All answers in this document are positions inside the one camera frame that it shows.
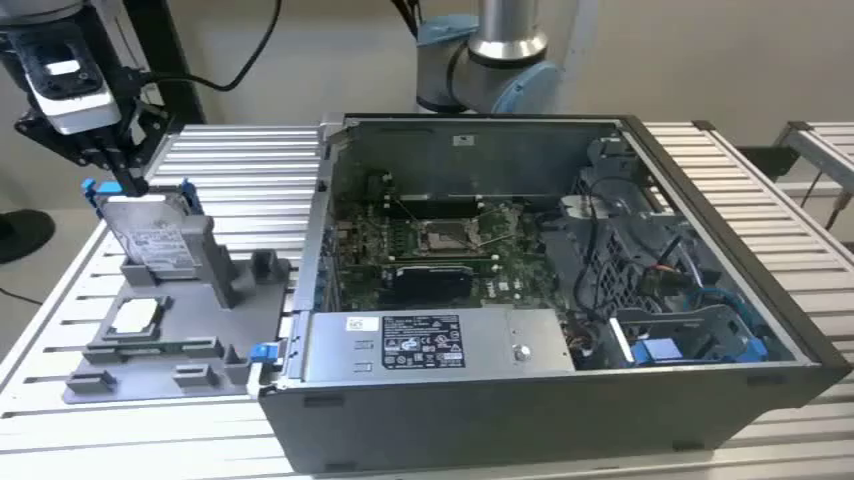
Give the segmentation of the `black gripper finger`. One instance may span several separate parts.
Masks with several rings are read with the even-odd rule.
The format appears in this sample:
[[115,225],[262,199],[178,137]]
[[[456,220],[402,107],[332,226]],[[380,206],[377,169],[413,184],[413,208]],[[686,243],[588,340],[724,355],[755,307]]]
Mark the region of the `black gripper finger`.
[[137,126],[142,132],[141,140],[131,140],[125,149],[123,191],[130,197],[142,197],[149,193],[149,182],[145,174],[155,157],[165,136],[173,131],[175,115],[165,105],[151,104],[142,99],[135,100],[134,116],[130,126]]
[[66,135],[55,129],[47,116],[31,107],[15,122],[15,130],[74,164],[109,170],[119,185],[125,189],[133,188],[129,167],[133,139],[127,121]]

